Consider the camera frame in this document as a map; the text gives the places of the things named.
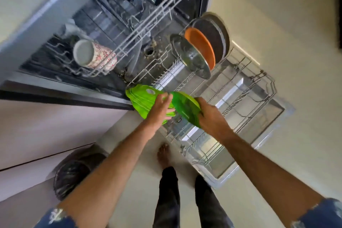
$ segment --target bare foot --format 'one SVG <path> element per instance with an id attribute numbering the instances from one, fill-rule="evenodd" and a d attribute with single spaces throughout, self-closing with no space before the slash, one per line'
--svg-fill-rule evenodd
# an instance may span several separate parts
<path id="1" fill-rule="evenodd" d="M 166 143 L 162 144 L 162 146 L 160 146 L 158 153 L 157 153 L 157 159 L 162 169 L 171 167 L 170 157 L 171 157 L 171 152 L 170 152 L 169 145 Z"/>

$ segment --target hand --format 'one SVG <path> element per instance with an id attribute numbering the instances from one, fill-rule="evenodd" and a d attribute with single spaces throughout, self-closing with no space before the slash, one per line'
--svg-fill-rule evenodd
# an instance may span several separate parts
<path id="1" fill-rule="evenodd" d="M 144 120 L 144 124 L 148 125 L 152 131 L 156 132 L 164 120 L 171 119 L 170 116 L 166 116 L 167 113 L 175 110 L 174 108 L 169 108 L 171 101 L 172 94 L 164 93 L 157 96 L 147 118 Z"/>
<path id="2" fill-rule="evenodd" d="M 208 104 L 202 97 L 198 97 L 196 100 L 202 111 L 199 113 L 198 119 L 203 131 L 214 137 L 221 144 L 232 137 L 232 135 L 235 135 L 216 106 Z"/>

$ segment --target mug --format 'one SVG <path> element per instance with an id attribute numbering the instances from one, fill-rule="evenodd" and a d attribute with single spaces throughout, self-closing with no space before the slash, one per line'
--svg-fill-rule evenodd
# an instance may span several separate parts
<path id="1" fill-rule="evenodd" d="M 106 72 L 112 70 L 118 61 L 111 49 L 90 40 L 79 40 L 75 43 L 72 54 L 79 66 Z"/>

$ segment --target cabinet door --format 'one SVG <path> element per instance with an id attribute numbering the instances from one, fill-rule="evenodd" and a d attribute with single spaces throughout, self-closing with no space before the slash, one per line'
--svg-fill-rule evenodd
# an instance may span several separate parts
<path id="1" fill-rule="evenodd" d="M 0 170 L 96 142 L 125 112 L 0 100 Z"/>

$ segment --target floor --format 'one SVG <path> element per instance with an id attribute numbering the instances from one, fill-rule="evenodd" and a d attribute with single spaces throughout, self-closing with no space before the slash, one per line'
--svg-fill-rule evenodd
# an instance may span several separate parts
<path id="1" fill-rule="evenodd" d="M 324 196 L 342 200 L 342 54 L 336 48 L 336 0 L 212 0 L 211 11 L 232 39 L 276 79 L 278 95 L 296 112 L 260 151 Z M 110 151 L 139 122 L 128 112 L 100 140 Z M 161 170 L 156 135 L 146 146 L 110 227 L 151 227 Z M 181 226 L 199 227 L 191 166 L 174 152 Z M 235 227 L 283 227 L 242 171 L 216 195 Z"/>

